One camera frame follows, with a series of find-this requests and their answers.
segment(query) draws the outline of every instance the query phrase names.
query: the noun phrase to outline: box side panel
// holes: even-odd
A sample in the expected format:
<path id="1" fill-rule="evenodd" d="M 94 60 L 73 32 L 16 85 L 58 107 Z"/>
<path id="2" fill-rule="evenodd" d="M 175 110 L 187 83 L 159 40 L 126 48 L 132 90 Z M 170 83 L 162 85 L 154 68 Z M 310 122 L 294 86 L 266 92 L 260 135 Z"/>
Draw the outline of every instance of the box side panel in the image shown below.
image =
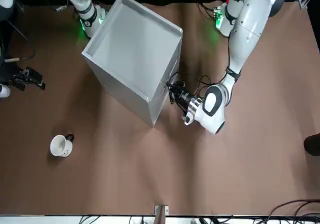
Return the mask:
<path id="1" fill-rule="evenodd" d="M 96 64 L 88 61 L 89 66 L 94 72 L 95 76 L 100 81 L 101 85 L 121 104 L 131 110 L 136 116 L 140 117 L 150 126 L 153 126 L 151 116 L 149 113 L 149 106 L 147 101 L 133 92 L 130 88 L 123 85 L 117 79 L 109 75 Z"/>
<path id="2" fill-rule="evenodd" d="M 180 47 L 181 47 L 181 40 L 179 45 L 177 45 L 177 48 L 175 49 L 175 52 L 167 66 L 165 73 L 163 74 L 161 81 L 159 82 L 159 85 L 155 91 L 155 94 L 152 100 L 149 103 L 150 115 L 151 115 L 151 120 L 153 125 L 158 119 L 160 112 L 162 110 L 163 104 L 166 101 L 166 98 L 168 96 L 168 88 L 166 87 L 165 83 L 174 72 L 179 70 L 179 59 L 180 59 L 179 57 L 180 57 L 180 51 L 181 51 Z"/>

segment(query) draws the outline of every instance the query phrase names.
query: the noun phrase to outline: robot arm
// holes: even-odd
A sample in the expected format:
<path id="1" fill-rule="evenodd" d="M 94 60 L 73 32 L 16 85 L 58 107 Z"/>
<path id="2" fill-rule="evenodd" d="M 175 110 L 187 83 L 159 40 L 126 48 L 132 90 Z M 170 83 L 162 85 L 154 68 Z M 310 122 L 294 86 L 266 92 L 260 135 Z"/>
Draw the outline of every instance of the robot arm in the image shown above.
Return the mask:
<path id="1" fill-rule="evenodd" d="M 81 18 L 86 35 L 91 38 L 106 17 L 105 9 L 94 5 L 92 0 L 70 0 Z"/>
<path id="2" fill-rule="evenodd" d="M 189 125 L 196 120 L 213 134 L 221 130 L 225 122 L 224 107 L 231 100 L 233 86 L 240 77 L 243 65 L 255 48 L 266 26 L 275 1 L 243 0 L 242 8 L 236 21 L 232 23 L 229 21 L 231 19 L 227 18 L 224 30 L 227 30 L 227 25 L 234 26 L 232 26 L 228 40 L 229 64 L 225 75 L 221 81 L 207 88 L 203 100 L 197 96 L 186 99 L 190 101 L 187 105 L 188 108 L 184 111 L 185 125 Z M 233 6 L 236 7 L 234 12 L 236 13 L 240 4 L 233 3 Z M 180 96 L 174 96 L 174 98 L 176 102 L 181 102 Z"/>

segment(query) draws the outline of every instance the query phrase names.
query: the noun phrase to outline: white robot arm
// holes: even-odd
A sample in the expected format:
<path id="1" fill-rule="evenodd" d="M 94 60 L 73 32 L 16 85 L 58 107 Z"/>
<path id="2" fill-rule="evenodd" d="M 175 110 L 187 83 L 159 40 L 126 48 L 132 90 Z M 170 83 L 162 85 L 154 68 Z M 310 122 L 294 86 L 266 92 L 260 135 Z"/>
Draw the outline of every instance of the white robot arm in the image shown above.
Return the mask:
<path id="1" fill-rule="evenodd" d="M 207 88 L 203 100 L 187 94 L 184 87 L 181 93 L 174 89 L 177 88 L 174 84 L 168 83 L 170 98 L 174 100 L 171 102 L 177 102 L 184 110 L 185 125 L 196 120 L 213 134 L 221 130 L 225 122 L 224 107 L 231 100 L 241 69 L 255 48 L 269 16 L 278 12 L 284 1 L 229 0 L 227 5 L 222 5 L 224 18 L 220 31 L 229 36 L 229 64 L 222 80 Z"/>
<path id="2" fill-rule="evenodd" d="M 70 0 L 81 18 L 86 35 L 91 38 L 106 17 L 105 9 L 94 5 L 92 0 Z"/>

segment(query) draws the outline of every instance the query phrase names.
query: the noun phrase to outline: gray metal box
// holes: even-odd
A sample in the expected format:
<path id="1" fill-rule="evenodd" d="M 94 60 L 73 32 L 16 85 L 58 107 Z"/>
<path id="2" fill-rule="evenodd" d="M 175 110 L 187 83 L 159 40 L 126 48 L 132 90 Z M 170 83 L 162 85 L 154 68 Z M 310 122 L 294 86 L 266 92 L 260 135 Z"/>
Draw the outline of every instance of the gray metal box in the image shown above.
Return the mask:
<path id="1" fill-rule="evenodd" d="M 102 86 L 154 126 L 178 70 L 182 29 L 134 0 L 116 0 L 82 52 Z"/>

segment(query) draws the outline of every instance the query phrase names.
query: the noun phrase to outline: wire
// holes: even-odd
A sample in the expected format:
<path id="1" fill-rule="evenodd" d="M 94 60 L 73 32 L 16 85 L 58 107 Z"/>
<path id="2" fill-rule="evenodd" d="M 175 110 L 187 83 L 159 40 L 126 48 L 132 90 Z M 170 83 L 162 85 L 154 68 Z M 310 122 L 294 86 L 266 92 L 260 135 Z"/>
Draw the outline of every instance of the wire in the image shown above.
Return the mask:
<path id="1" fill-rule="evenodd" d="M 298 200 L 292 200 L 292 201 L 288 201 L 288 202 L 285 202 L 281 205 L 278 205 L 276 206 L 275 208 L 273 208 L 269 214 L 269 216 L 263 220 L 261 220 L 260 222 L 258 222 L 257 224 L 261 224 L 261 223 L 267 223 L 270 219 L 271 219 L 271 216 L 272 214 L 280 207 L 283 207 L 285 205 L 288 205 L 288 204 L 292 204 L 292 203 L 297 203 L 297 202 L 315 202 L 315 203 L 320 203 L 320 199 L 298 199 Z"/>
<path id="2" fill-rule="evenodd" d="M 199 5 L 200 5 L 202 8 L 204 8 L 205 10 L 208 10 L 208 11 L 211 11 L 211 12 L 214 11 L 213 9 L 208 8 L 207 6 L 205 6 L 203 3 L 199 3 Z"/>
<path id="3" fill-rule="evenodd" d="M 29 39 L 13 24 L 10 22 L 10 20 L 7 20 L 7 22 L 28 42 Z M 18 57 L 18 58 L 12 58 L 12 59 L 6 59 L 5 62 L 17 62 L 17 61 L 21 61 L 21 60 L 29 60 L 32 59 L 34 56 L 36 55 L 36 50 L 35 48 L 32 46 L 32 54 L 28 57 Z"/>
<path id="4" fill-rule="evenodd" d="M 81 217 L 81 219 L 80 219 L 80 221 L 79 221 L 79 224 L 82 224 L 85 220 L 88 220 L 90 217 L 91 217 L 90 215 L 89 215 L 89 216 L 87 216 L 85 219 L 83 219 L 83 218 L 84 218 L 84 216 L 83 216 L 83 217 Z"/>
<path id="5" fill-rule="evenodd" d="M 229 219 L 227 219 L 227 220 L 220 221 L 220 223 L 225 223 L 225 222 L 227 222 L 228 220 L 231 220 L 232 218 L 233 218 L 233 215 L 232 215 Z"/>
<path id="6" fill-rule="evenodd" d="M 202 18 L 204 18 L 205 20 L 212 20 L 211 16 L 210 16 L 210 18 L 208 18 L 206 15 L 204 15 L 204 13 L 201 11 L 200 5 L 198 3 L 196 3 L 196 6 L 197 6 Z"/>
<path id="7" fill-rule="evenodd" d="M 53 11 L 56 11 L 56 12 L 66 9 L 67 6 L 69 5 L 69 0 L 66 0 L 66 5 L 65 5 L 65 6 L 60 6 L 59 8 L 54 9 L 54 8 L 52 8 L 52 5 L 49 3 L 48 0 L 44 0 L 44 1 L 46 2 L 46 4 L 47 4 Z"/>
<path id="8" fill-rule="evenodd" d="M 204 77 L 207 77 L 209 79 L 210 84 L 207 84 L 207 83 L 204 83 L 204 82 L 201 81 Z M 211 83 L 210 77 L 208 75 L 202 75 L 202 77 L 199 80 L 198 86 L 197 86 L 196 90 L 194 91 L 193 95 L 195 95 L 197 93 L 197 91 L 198 91 L 198 89 L 200 87 L 200 84 L 204 84 L 206 86 L 211 85 L 212 83 Z"/>
<path id="9" fill-rule="evenodd" d="M 202 13 L 202 11 L 201 11 L 201 9 L 200 9 L 200 4 L 199 4 L 199 3 L 197 3 L 196 5 L 197 5 L 197 7 L 198 7 L 198 9 L 199 9 L 200 13 L 201 13 L 204 17 L 206 17 L 206 16 Z M 209 16 L 209 18 L 207 18 L 207 19 L 214 20 L 214 17 L 213 17 L 212 15 L 210 15 L 210 13 L 209 13 L 206 9 L 205 9 L 204 11 L 205 11 L 205 12 L 206 12 L 206 14 Z"/>
<path id="10" fill-rule="evenodd" d="M 93 221 L 91 221 L 89 224 L 94 223 L 96 220 L 98 220 L 101 216 L 99 215 L 96 219 L 94 219 Z"/>

